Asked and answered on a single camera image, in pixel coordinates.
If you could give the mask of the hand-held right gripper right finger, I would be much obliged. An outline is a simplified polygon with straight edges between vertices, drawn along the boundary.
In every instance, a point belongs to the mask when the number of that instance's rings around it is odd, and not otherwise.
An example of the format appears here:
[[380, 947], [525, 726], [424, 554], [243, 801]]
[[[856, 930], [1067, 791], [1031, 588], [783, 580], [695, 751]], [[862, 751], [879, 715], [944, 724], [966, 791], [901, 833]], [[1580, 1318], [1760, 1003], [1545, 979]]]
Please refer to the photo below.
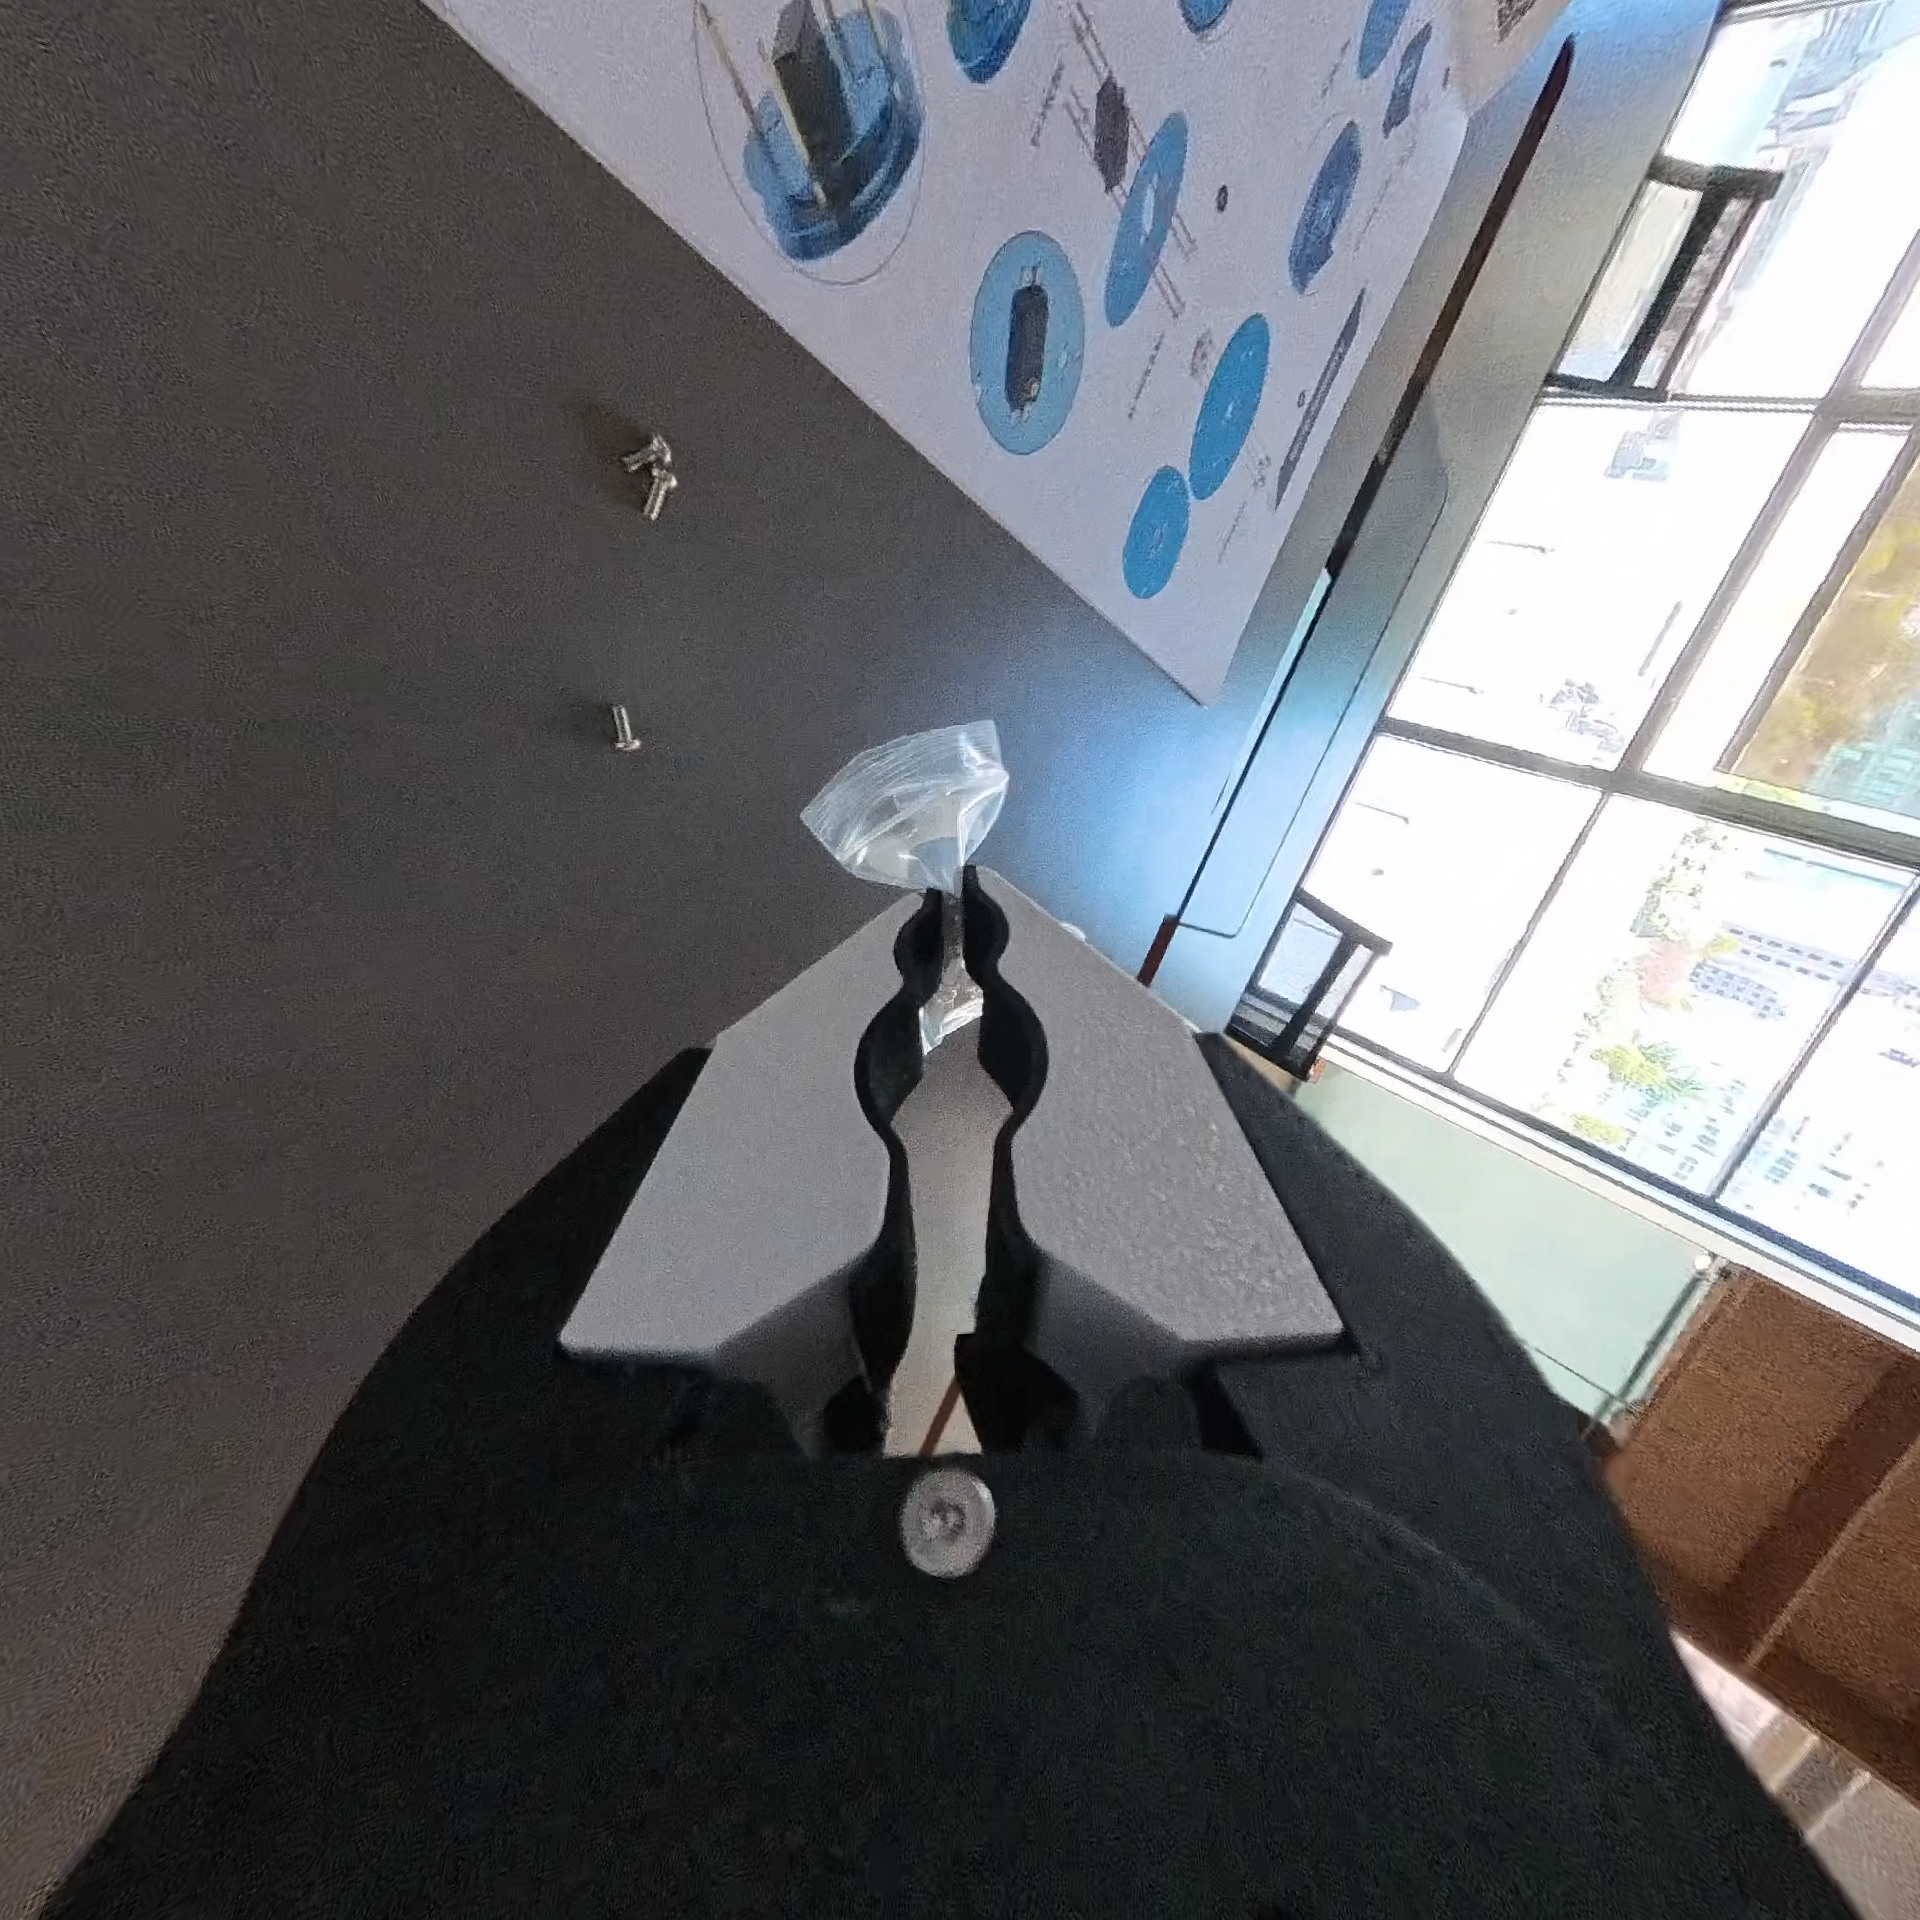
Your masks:
[[1208, 1044], [1004, 877], [964, 879], [978, 1060], [1008, 1103], [956, 1387], [984, 1448], [1067, 1448], [1140, 1380], [1341, 1344]]

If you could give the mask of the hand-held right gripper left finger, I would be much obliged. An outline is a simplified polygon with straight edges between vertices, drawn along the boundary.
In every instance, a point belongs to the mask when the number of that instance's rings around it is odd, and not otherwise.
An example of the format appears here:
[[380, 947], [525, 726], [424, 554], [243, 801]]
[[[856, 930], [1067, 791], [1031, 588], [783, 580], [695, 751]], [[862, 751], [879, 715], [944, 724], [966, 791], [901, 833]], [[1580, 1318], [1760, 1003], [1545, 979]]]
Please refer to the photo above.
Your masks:
[[942, 970], [942, 899], [901, 897], [712, 1040], [569, 1358], [758, 1389], [806, 1455], [879, 1448], [918, 1302], [896, 1120]]

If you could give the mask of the small clear plastic bag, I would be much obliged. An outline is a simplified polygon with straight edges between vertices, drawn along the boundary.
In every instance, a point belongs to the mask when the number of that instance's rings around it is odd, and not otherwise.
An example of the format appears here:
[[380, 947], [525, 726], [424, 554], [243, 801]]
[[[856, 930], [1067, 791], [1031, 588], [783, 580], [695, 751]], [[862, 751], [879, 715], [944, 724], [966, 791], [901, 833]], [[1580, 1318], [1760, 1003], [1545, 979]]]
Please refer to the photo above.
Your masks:
[[964, 882], [1008, 788], [996, 722], [973, 720], [856, 755], [800, 813], [812, 840], [849, 877], [938, 897], [938, 981], [920, 1011], [924, 1055], [984, 1015], [964, 953]]

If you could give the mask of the black slat-back chair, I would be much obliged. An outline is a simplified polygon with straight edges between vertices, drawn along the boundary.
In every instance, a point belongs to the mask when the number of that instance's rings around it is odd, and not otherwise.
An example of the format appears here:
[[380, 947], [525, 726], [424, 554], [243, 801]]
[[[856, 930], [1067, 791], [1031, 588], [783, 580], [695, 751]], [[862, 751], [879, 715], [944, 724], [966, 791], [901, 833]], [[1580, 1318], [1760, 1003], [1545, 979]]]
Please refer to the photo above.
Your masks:
[[1548, 373], [1554, 397], [1807, 401], [1832, 380], [1809, 173], [1658, 157]]
[[1250, 977], [1228, 1034], [1296, 1087], [1307, 1084], [1341, 1016], [1391, 942], [1297, 889]]

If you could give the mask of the wooden shelf unit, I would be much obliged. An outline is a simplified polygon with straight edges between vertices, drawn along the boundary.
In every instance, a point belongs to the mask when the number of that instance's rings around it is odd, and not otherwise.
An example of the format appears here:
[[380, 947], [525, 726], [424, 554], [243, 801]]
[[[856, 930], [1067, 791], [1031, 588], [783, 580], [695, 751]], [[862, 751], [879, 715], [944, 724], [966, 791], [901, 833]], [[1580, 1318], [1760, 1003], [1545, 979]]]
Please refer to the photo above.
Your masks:
[[1678, 1635], [1913, 1804], [1915, 1352], [1729, 1267], [1602, 1475]]

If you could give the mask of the large grid window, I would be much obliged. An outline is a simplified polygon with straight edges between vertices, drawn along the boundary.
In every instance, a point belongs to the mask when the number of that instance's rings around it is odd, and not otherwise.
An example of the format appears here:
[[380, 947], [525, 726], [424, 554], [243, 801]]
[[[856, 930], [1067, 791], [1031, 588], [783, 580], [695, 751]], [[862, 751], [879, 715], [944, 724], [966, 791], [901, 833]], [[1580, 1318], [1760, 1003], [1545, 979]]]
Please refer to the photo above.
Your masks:
[[1545, 375], [1303, 874], [1391, 945], [1356, 1058], [1901, 1315], [1915, 84], [1913, 2], [1715, 8], [1595, 279], [1655, 159], [1801, 165], [1832, 380]]

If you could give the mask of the open instruction booklet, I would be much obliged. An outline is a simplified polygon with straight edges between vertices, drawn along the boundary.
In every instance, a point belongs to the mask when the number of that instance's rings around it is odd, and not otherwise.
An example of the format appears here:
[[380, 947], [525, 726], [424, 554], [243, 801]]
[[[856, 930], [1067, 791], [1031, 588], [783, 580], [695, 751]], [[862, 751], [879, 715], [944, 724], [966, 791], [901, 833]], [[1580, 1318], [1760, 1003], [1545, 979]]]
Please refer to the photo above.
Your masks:
[[1198, 705], [1566, 10], [429, 4]]

